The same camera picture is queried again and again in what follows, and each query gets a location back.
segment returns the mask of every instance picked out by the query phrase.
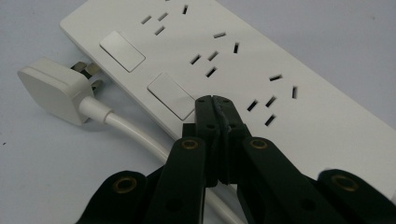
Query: power outlet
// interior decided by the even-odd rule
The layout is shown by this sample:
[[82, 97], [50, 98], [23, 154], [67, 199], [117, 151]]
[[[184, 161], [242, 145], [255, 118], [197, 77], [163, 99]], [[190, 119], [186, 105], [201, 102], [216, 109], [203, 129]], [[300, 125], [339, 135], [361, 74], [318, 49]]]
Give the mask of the power outlet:
[[174, 138], [195, 99], [220, 95], [302, 173], [396, 190], [382, 174], [396, 170], [396, 132], [214, 0], [91, 0], [61, 26]]

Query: white power strip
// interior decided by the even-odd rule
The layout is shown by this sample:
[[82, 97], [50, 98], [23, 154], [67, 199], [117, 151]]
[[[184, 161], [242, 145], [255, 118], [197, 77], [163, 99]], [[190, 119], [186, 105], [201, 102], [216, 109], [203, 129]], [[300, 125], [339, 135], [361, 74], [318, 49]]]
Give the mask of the white power strip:
[[174, 138], [194, 100], [232, 100], [308, 176], [359, 175], [387, 197], [396, 132], [214, 0], [91, 0], [67, 35]]

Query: plug prong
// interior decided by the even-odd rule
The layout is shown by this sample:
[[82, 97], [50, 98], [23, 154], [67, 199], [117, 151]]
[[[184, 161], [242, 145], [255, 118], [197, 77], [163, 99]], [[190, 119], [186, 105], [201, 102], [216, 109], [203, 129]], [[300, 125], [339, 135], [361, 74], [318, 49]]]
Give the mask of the plug prong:
[[84, 62], [78, 62], [75, 65], [73, 65], [70, 69], [75, 70], [76, 72], [80, 73], [84, 68], [87, 67], [87, 64]]
[[83, 62], [76, 63], [71, 67], [71, 69], [75, 70], [78, 73], [81, 73], [87, 79], [90, 79], [100, 71], [100, 67], [96, 65], [96, 63], [90, 63], [89, 65], [87, 65]]
[[91, 84], [92, 87], [92, 91], [94, 94], [96, 94], [98, 92], [98, 90], [103, 86], [104, 82], [103, 80], [96, 80]]

